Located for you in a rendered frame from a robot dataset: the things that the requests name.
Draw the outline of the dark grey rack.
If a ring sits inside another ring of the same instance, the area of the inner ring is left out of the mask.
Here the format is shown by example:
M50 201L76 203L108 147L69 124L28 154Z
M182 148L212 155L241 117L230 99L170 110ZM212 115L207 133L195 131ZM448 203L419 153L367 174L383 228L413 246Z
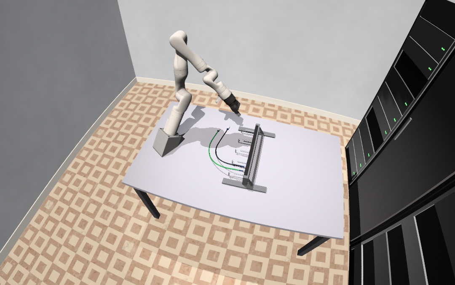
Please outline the dark grey rack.
M243 176L243 178L241 178L243 180L241 183L240 181L223 178L222 183L229 185L229 186L235 186L235 187L240 187L240 188L245 188L245 189L249 189L249 190L253 190L253 191L259 191L259 192L266 193L267 187L257 186L257 185L254 185L253 183L254 183L254 178L255 178L255 174L256 174L256 170L257 170L257 164L258 164L258 160L259 160L263 136L275 138L275 134L262 131L262 129L260 128L260 124L256 124L255 129L248 129L246 127L239 126L238 131L248 132L248 133L250 133L250 135L252 135L251 133L253 133L253 138L251 141L252 143L250 144L251 145L250 151L248 151L249 155L244 154L244 155L248 155L248 161L246 163L246 166L242 165L242 167L245 168L245 170L241 170L242 172L244 172L244 175L241 175L241 176ZM243 132L241 132L241 133L243 133ZM258 135L261 135L261 140L260 140L260 146L259 146L259 150L258 150L255 168L254 168L254 174L253 174L253 178L252 178L252 182L251 182L249 180L249 174L250 174L250 170L251 170L251 166L252 166L252 161L253 161L253 156L254 156L254 151L256 148Z

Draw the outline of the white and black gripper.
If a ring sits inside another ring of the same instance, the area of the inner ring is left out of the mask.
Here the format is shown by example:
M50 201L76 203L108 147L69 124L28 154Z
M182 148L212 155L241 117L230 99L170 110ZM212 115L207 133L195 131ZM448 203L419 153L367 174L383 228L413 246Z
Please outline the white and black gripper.
M241 116L241 114L238 111L239 107L240 107L240 103L239 103L239 101L237 101L235 96L232 94L232 92L230 92L230 90L228 88L226 88L225 91L223 91L222 93L220 93L217 96L215 102L218 103L221 99L230 107L230 109L238 117Z

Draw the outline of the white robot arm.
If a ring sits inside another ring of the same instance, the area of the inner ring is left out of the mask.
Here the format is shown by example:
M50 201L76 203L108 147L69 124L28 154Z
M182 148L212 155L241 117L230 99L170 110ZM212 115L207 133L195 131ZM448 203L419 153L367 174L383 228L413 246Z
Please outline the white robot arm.
M178 106L173 106L171 114L166 121L164 132L169 135L176 135L180 122L185 111L191 103L192 95L185 89L185 80L188 75L187 61L195 67L200 73L207 71L203 77L203 82L213 88L217 94L225 91L226 86L218 81L214 83L218 77L216 70L208 66L205 61L187 46L187 35L183 31L175 32L169 39L170 45L175 49L175 58L173 63L175 77L175 97L179 102Z

